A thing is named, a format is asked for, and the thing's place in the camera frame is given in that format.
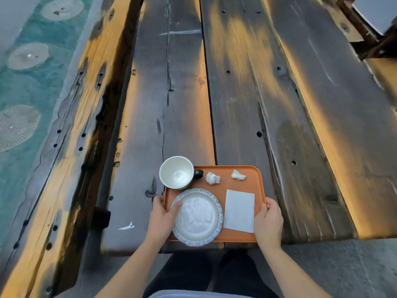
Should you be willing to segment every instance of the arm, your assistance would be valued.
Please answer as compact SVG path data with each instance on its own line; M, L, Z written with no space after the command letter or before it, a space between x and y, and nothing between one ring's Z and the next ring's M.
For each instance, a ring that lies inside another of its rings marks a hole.
M285 298L331 298L281 249L283 217L275 200L266 198L255 217L254 233Z
M170 235L175 217L181 208L181 202L177 202L166 212L161 205L162 199L163 197L157 196L153 200L144 242L95 298L142 297L154 259Z

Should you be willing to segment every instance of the plate rim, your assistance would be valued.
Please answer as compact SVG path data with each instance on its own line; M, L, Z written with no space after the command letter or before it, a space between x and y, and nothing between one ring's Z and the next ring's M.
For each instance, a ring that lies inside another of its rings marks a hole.
M203 238L201 240L190 240L187 239L186 237L184 237L183 235L180 234L180 232L177 230L175 224L172 227L172 232L174 233L174 235L176 236L176 238L181 241L182 243L188 245L189 247L200 247L202 245L206 245L209 244L210 242L212 242L217 236L218 234L221 232L222 229L222 224L223 224L223 210L222 210L222 206L219 203L218 199L216 198L216 196L214 194L212 194L211 192L209 192L206 189L202 189L202 188L192 188L192 189L187 189L183 192L181 192L176 198L175 200L172 202L171 207L178 201L180 201L181 199L183 199L186 195L194 193L194 192L199 192L199 193L203 193L204 195L207 195L215 204L216 209L218 211L218 221L216 223L216 227L215 229L212 231L212 233L210 235L208 235L206 238Z

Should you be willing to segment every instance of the hand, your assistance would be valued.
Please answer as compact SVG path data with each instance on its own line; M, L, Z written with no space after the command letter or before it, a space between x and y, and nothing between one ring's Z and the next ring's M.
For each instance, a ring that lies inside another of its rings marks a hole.
M266 204L262 204L261 211L254 220L255 237L265 256L270 255L272 251L281 249L283 222L277 202L267 197Z
M175 222L176 215L182 206L182 202L176 202L167 212L163 206L164 197L155 196L153 200L153 208L150 213L149 228L145 241L153 243L156 248L160 248L166 242L171 234L172 227Z

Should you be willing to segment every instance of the person's left hand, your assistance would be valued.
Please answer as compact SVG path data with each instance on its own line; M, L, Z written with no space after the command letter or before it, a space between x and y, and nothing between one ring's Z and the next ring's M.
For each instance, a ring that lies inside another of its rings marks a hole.
M153 200L153 208L150 213L149 228L146 234L146 241L149 241L160 248L166 242L168 236L171 234L172 227L175 222L176 215L182 206L182 202L176 202L167 212L163 204L163 196L155 196Z

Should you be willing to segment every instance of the concrete ground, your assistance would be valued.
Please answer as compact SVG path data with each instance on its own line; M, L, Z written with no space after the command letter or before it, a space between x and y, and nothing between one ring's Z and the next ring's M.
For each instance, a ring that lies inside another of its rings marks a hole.
M76 285L58 297L94 297L128 259L101 255L99 243L100 235L90 234ZM333 297L397 297L397 239L287 245L283 249ZM214 262L222 253L211 252ZM261 251L250 250L249 255L263 281L283 297ZM157 256L148 283L169 257L170 254Z

